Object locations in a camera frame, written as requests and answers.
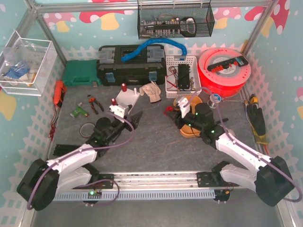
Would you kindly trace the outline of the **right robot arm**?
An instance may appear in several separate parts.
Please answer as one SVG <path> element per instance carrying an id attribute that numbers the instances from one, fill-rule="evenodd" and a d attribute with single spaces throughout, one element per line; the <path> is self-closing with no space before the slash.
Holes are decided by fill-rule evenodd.
<path id="1" fill-rule="evenodd" d="M 274 207 L 296 188 L 285 160 L 261 154 L 236 139 L 214 120 L 214 113 L 206 103 L 199 103 L 192 113 L 189 107 L 167 111 L 178 129 L 188 126 L 199 131 L 203 142 L 241 163 L 238 168 L 227 162 L 217 165 L 214 179 L 235 183 L 257 194 L 268 206 Z"/>

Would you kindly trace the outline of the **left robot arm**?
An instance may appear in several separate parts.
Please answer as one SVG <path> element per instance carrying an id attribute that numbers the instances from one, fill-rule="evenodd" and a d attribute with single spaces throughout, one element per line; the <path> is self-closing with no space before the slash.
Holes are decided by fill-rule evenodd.
<path id="1" fill-rule="evenodd" d="M 55 159 L 35 160 L 17 187 L 17 193 L 27 201 L 27 209 L 43 210 L 56 195 L 71 189 L 100 189 L 105 182 L 114 185 L 113 177 L 100 177 L 91 163 L 116 147 L 113 143 L 123 130 L 134 133 L 142 115 L 142 111 L 130 117 L 115 115 L 113 121 L 102 117 L 83 145 Z"/>

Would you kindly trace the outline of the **beige work glove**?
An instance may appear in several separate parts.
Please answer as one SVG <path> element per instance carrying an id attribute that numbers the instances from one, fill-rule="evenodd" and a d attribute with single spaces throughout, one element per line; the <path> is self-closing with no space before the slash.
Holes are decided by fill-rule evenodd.
<path id="1" fill-rule="evenodd" d="M 156 103 L 161 100 L 161 90 L 154 81 L 151 81 L 150 83 L 140 87 L 139 92 L 141 96 L 146 94 L 149 97 L 151 103 Z"/>

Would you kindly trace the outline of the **white peg board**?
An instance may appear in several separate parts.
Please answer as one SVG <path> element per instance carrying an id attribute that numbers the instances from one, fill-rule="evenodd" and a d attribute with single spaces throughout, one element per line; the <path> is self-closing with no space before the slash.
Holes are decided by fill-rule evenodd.
<path id="1" fill-rule="evenodd" d="M 134 106 L 139 97 L 140 93 L 137 91 L 136 88 L 134 88 L 134 90 L 127 88 L 126 91 L 123 91 L 121 89 L 116 97 L 116 101 L 118 104 Z"/>

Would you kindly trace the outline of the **red spring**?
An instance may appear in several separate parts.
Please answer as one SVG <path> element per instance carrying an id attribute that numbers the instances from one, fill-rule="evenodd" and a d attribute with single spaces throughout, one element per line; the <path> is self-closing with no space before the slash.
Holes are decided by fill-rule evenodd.
<path id="1" fill-rule="evenodd" d="M 114 98 L 112 98 L 111 102 L 112 102 L 112 105 L 117 105 L 117 102 Z"/>
<path id="2" fill-rule="evenodd" d="M 126 92 L 126 91 L 127 91 L 127 87 L 126 87 L 126 84 L 125 84 L 125 83 L 122 83 L 122 84 L 121 84 L 121 90 L 122 90 L 123 92 Z"/>
<path id="3" fill-rule="evenodd" d="M 173 112 L 174 111 L 174 107 L 173 106 L 168 106 L 166 109 L 165 109 L 165 112 Z"/>

